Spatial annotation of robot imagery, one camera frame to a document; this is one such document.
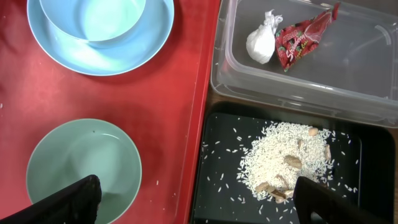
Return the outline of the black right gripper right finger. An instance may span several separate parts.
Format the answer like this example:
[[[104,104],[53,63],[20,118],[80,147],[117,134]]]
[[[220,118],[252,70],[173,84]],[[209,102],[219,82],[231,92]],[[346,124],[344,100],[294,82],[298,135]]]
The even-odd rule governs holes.
[[[301,224],[312,223],[313,213],[328,224],[389,223],[345,202],[339,195],[303,176],[297,179],[293,200]]]

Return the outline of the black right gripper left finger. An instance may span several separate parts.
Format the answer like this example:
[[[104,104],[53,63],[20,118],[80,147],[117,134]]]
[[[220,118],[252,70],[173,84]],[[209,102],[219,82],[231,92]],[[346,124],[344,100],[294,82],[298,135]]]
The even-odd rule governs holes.
[[[1,220],[1,224],[94,224],[102,191],[89,175]]]

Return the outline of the rice and meat leftovers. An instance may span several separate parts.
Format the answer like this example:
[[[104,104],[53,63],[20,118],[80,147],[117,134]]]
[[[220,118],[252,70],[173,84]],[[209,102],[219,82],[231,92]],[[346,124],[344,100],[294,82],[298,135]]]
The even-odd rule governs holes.
[[[299,177],[328,185],[334,163],[327,143],[332,131],[283,122],[264,127],[262,134],[244,149],[236,177],[255,199],[283,203],[293,197]]]

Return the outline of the red candy wrapper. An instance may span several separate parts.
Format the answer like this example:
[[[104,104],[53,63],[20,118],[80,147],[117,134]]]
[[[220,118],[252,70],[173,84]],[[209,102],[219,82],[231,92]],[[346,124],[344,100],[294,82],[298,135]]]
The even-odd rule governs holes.
[[[275,35],[275,51],[286,72],[297,60],[314,51],[328,26],[338,16],[340,2],[316,17],[281,29]]]

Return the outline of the white napkin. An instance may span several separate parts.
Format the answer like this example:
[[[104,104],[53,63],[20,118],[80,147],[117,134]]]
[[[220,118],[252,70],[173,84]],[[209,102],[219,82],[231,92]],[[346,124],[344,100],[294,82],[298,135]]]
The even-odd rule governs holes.
[[[283,21],[282,15],[273,15],[273,9],[264,13],[263,23],[246,39],[249,56],[260,64],[268,63],[275,50],[275,33]]]

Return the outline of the light blue plate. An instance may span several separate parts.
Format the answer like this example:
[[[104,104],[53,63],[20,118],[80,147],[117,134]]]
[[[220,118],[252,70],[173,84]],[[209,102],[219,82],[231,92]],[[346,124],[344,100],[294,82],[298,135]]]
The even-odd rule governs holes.
[[[30,29],[42,50],[74,72],[99,77],[130,72],[152,59],[169,37],[174,15],[173,1],[152,1],[136,31],[109,44],[95,45],[70,37],[52,25],[39,0],[27,1]]]

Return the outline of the small mint green bowl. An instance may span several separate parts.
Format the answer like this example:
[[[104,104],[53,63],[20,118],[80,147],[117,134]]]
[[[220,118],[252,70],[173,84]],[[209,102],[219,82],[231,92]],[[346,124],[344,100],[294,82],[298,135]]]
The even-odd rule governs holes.
[[[146,0],[40,0],[47,19],[76,39],[103,42],[133,29]]]

